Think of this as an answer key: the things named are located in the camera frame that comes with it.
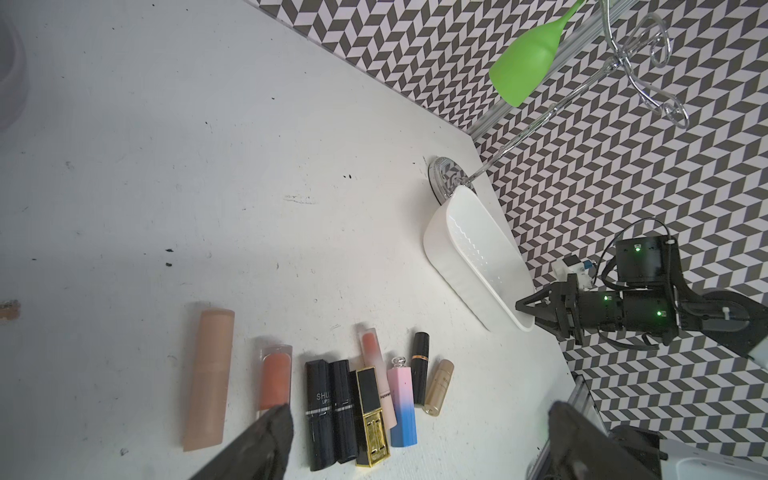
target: metal wire hook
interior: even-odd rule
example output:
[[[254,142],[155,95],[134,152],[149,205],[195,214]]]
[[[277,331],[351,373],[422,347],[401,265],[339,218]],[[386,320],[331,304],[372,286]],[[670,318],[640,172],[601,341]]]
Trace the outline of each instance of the metal wire hook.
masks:
[[[640,95],[640,100],[651,111],[665,117],[675,126],[687,129],[690,126],[690,117],[688,116],[688,112],[686,112],[683,103],[675,95],[667,93],[660,88],[656,88],[646,81],[642,81],[635,74],[634,68],[630,62],[632,55],[640,51],[645,45],[650,45],[651,64],[653,64],[654,67],[663,67],[668,64],[672,53],[672,44],[670,43],[667,26],[664,24],[664,20],[655,13],[646,15],[642,22],[635,25],[635,28],[627,36],[627,40],[619,46],[614,40],[613,33],[611,32],[611,13],[608,1],[600,0],[600,5],[603,11],[605,41],[608,43],[608,47],[613,50],[616,62],[624,69],[624,73],[627,74],[630,84]],[[647,23],[646,20],[649,19],[653,21],[653,24],[643,27],[643,25]],[[658,32],[655,35],[652,35],[651,32],[655,28],[658,28]],[[645,35],[648,35],[648,41],[643,41]],[[661,103],[654,100],[654,94],[664,97]]]

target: lipstick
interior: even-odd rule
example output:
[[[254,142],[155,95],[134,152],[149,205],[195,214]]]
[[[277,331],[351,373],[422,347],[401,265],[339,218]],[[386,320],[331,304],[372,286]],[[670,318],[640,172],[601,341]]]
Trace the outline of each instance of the lipstick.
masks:
[[[424,405],[427,391],[427,365],[429,364],[429,334],[417,332],[413,337],[413,357],[411,357],[411,378],[413,382],[413,402]]]
[[[331,363],[331,401],[336,461],[346,463],[357,457],[354,398],[349,387],[349,360]]]
[[[306,418],[310,423],[310,470],[336,463],[333,452],[333,413],[330,365],[325,360],[307,362]]]
[[[448,392],[448,385],[451,384],[453,376],[453,363],[450,360],[441,360],[437,365],[437,373],[432,378],[432,384],[429,386],[427,400],[424,401],[424,411],[436,417],[440,415],[442,403],[445,400],[445,394]]]
[[[373,467],[389,457],[389,445],[384,432],[376,369],[372,366],[351,372],[349,383],[355,399],[356,465]]]
[[[290,403],[292,364],[292,346],[270,345],[262,349],[259,417],[274,406]]]
[[[416,414],[413,408],[413,387],[411,369],[406,358],[399,356],[392,360],[393,368],[386,373],[392,404],[395,406],[397,425],[389,431],[393,447],[409,447],[416,444]]]
[[[223,439],[234,325],[232,310],[204,310],[200,315],[185,452],[218,445]]]
[[[367,329],[362,332],[360,346],[362,347],[362,359],[366,366],[372,366],[376,369],[376,383],[379,386],[384,428],[389,430],[397,425],[397,417],[395,416],[395,408],[392,406],[392,394],[389,391],[389,382],[386,378],[386,368],[376,329]]]

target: geometric pattern wallpaper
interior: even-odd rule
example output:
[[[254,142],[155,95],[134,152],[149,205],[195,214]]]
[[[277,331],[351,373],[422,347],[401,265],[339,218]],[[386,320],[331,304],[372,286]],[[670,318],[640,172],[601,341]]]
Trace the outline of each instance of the geometric pattern wallpaper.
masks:
[[[640,0],[614,23],[621,39],[648,12],[670,26],[669,66],[638,74],[685,103],[684,131],[640,104],[614,74],[489,171],[536,286],[573,253],[596,261],[616,232],[656,216],[678,235],[687,281],[768,304],[768,5]],[[488,158],[602,66],[599,38],[478,143]],[[631,228],[632,238],[662,227]],[[598,335],[561,348],[610,428],[646,426],[699,448],[768,459],[768,374],[713,340],[682,333],[658,352],[616,350]]]
[[[625,335],[609,335],[623,339]],[[661,432],[699,449],[766,462],[768,372],[696,332],[658,351],[615,349],[597,334],[561,344],[605,426]]]
[[[250,0],[335,56],[467,129],[497,100],[488,69],[524,31],[572,0]],[[567,254],[597,260],[613,235],[656,216],[678,235],[687,281],[768,304],[768,6],[765,0],[639,0],[614,21],[621,39],[648,12],[674,53],[636,72],[676,94],[687,131],[641,105],[613,74],[488,171],[535,285]],[[588,2],[569,35],[597,11]],[[598,38],[476,146],[483,159],[602,66]],[[626,238],[654,229],[646,222]],[[609,333],[625,338],[621,333]],[[608,428],[629,423],[726,455],[768,462],[768,372],[699,333],[655,352],[617,350],[598,335],[561,343]]]
[[[268,15],[461,129],[498,99],[488,69],[573,0],[249,0]],[[594,10],[573,16],[569,34]]]

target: white table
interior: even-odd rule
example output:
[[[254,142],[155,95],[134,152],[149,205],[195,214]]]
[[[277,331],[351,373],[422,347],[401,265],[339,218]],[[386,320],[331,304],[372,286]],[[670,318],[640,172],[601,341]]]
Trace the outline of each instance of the white table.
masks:
[[[558,344],[486,331],[422,249],[426,162],[474,170],[470,137],[224,3],[6,2],[32,86],[0,134],[0,301],[22,304],[0,326],[2,476],[186,480],[253,421],[256,346],[278,339],[287,478],[523,478],[573,387]],[[224,444],[183,453],[208,305],[237,313]],[[417,412],[419,444],[377,468],[312,473],[303,362],[358,366],[357,323],[387,353],[429,332],[456,365],[445,409]]]

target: black lipstick tube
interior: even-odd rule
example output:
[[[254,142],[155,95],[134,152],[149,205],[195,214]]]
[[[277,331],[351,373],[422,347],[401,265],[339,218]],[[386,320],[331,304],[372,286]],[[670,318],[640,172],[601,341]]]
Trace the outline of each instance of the black lipstick tube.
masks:
[[[357,457],[355,405],[349,388],[349,360],[331,363],[331,400],[336,461],[345,463]]]
[[[417,332],[413,337],[411,380],[414,405],[424,405],[427,394],[427,365],[429,364],[429,334]]]
[[[314,472],[336,463],[330,366],[325,360],[306,363],[306,418],[310,423],[310,470]]]

